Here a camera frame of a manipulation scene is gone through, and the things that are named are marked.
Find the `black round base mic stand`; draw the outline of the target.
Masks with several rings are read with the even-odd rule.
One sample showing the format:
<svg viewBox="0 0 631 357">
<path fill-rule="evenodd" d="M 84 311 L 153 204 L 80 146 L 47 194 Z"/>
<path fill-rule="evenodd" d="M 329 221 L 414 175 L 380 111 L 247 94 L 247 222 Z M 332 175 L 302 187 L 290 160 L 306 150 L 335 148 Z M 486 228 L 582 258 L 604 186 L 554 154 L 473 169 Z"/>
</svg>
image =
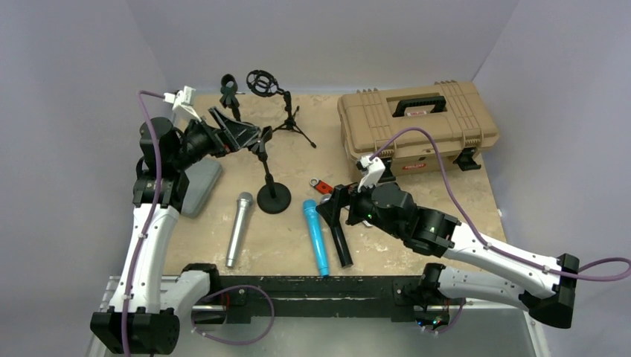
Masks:
<svg viewBox="0 0 631 357">
<path fill-rule="evenodd" d="M 236 121 L 241 121 L 240 102 L 237 99 L 238 84 L 232 74 L 225 74 L 221 78 L 220 104 L 223 108 L 228 108 Z"/>
</svg>

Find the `black microphone with mesh head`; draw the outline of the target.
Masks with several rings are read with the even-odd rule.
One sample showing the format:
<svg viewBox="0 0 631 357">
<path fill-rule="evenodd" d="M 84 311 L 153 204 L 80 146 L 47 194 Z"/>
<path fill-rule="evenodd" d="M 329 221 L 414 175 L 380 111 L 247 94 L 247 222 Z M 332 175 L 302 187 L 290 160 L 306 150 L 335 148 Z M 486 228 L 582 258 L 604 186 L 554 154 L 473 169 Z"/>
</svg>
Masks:
<svg viewBox="0 0 631 357">
<path fill-rule="evenodd" d="M 352 256 L 347 246 L 344 231 L 341 228 L 334 228 L 330 231 L 333 237 L 333 243 L 336 248 L 336 252 L 339 258 L 340 266 L 342 268 L 349 268 L 353 265 Z"/>
</svg>

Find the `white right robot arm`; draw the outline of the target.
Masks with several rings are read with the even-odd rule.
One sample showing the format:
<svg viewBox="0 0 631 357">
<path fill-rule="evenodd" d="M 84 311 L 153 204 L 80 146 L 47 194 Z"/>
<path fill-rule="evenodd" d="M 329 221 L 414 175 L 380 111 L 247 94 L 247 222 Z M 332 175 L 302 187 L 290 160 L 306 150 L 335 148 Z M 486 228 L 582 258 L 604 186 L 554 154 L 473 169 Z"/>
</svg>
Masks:
<svg viewBox="0 0 631 357">
<path fill-rule="evenodd" d="M 342 234 L 340 213 L 348 209 L 347 225 L 368 222 L 397 238 L 414 253 L 444 257 L 477 267 L 477 272 L 441 264 L 426 265 L 417 291 L 429 303 L 458 298 L 491 300 L 526 311 L 550 327 L 568 329 L 574 314 L 579 260 L 562 254 L 535 254 L 485 234 L 439 210 L 417 205 L 396 183 L 360 189 L 338 185 L 330 198 L 316 205 L 332 234 Z"/>
</svg>

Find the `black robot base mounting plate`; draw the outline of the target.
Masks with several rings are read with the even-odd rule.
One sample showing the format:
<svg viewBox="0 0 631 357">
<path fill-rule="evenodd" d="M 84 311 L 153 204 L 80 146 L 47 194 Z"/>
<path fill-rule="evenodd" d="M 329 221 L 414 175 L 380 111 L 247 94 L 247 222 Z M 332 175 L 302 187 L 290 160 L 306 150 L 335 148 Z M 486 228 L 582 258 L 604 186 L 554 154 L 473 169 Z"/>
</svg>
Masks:
<svg viewBox="0 0 631 357">
<path fill-rule="evenodd" d="M 423 276 L 224 276 L 193 308 L 200 325 L 248 324 L 252 318 L 387 318 L 445 325 L 449 299 Z"/>
</svg>

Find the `silver mesh head microphone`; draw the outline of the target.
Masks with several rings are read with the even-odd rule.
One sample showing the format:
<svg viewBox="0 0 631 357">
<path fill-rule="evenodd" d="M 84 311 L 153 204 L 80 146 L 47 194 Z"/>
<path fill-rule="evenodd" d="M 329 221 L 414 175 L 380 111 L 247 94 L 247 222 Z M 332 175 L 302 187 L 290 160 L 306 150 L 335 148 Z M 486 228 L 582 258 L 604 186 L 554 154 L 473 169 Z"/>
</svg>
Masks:
<svg viewBox="0 0 631 357">
<path fill-rule="evenodd" d="M 225 256 L 225 267 L 227 268 L 234 268 L 237 264 L 243 237 L 245 236 L 249 211 L 253 203 L 254 197 L 250 192 L 242 192 L 237 198 L 237 210 L 234 216 L 228 250 Z"/>
</svg>

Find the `blue foam covered microphone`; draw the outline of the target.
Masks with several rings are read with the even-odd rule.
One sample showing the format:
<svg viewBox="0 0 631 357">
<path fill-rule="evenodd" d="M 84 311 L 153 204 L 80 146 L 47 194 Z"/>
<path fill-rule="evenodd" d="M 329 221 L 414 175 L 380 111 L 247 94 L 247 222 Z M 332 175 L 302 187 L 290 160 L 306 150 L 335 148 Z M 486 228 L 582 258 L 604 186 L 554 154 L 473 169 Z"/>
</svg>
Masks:
<svg viewBox="0 0 631 357">
<path fill-rule="evenodd" d="M 307 222 L 318 273 L 321 277 L 328 277 L 330 275 L 330 268 L 322 236 L 320 216 L 316 211 L 316 207 L 317 202 L 313 199 L 307 199 L 303 202 L 303 213 Z"/>
</svg>

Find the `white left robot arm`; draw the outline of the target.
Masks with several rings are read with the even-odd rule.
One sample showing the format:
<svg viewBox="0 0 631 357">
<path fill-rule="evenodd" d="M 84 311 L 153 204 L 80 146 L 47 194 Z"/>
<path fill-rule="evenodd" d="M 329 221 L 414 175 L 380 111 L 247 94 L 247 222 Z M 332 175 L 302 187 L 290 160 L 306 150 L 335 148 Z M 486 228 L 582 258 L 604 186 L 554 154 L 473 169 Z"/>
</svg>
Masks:
<svg viewBox="0 0 631 357">
<path fill-rule="evenodd" d="M 113 296 L 95 312 L 90 329 L 114 354 L 169 355 L 193 305 L 218 301 L 222 284 L 209 263 L 189 263 L 173 287 L 162 288 L 167 248 L 188 191 L 186 170 L 210 155 L 251 149 L 262 129 L 208 110 L 214 125 L 192 118 L 180 130 L 170 119 L 146 118 L 139 128 L 142 156 L 132 189 L 133 222 L 121 279 Z"/>
</svg>

